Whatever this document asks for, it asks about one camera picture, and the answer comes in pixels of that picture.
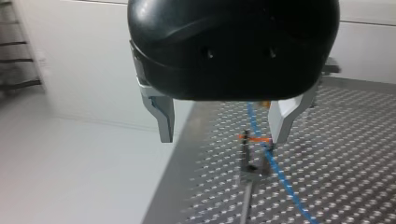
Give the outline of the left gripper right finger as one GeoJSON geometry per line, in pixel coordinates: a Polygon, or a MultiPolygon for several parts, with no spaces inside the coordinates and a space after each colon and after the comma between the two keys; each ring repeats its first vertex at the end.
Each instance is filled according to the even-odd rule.
{"type": "Polygon", "coordinates": [[[268,124],[274,144],[287,142],[293,122],[312,105],[318,84],[317,81],[308,91],[296,97],[271,102],[268,124]]]}

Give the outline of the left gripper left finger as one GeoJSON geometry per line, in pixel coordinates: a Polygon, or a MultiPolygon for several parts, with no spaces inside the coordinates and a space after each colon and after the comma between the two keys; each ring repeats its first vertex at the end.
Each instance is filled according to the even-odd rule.
{"type": "Polygon", "coordinates": [[[154,89],[144,77],[144,66],[133,50],[136,79],[141,92],[144,107],[157,120],[160,140],[162,143],[172,143],[175,127],[174,101],[154,89]]]}

